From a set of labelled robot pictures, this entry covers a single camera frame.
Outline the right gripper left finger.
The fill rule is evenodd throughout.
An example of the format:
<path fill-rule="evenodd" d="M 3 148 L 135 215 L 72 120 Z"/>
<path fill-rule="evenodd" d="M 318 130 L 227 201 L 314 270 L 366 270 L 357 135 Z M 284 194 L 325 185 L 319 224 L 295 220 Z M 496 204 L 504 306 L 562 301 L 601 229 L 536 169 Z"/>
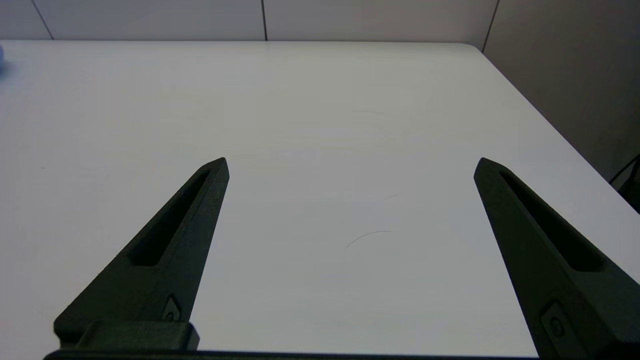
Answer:
<path fill-rule="evenodd" d="M 55 319 L 61 345 L 96 321 L 189 321 L 229 180 L 223 157 L 195 171 Z"/>

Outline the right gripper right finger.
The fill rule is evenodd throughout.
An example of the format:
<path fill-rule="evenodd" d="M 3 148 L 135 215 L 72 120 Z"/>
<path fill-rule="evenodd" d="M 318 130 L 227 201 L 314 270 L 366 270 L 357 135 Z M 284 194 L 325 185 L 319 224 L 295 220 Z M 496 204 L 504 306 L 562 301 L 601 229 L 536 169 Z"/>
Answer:
<path fill-rule="evenodd" d="M 637 360 L 639 283 L 507 167 L 473 179 L 538 356 Z"/>

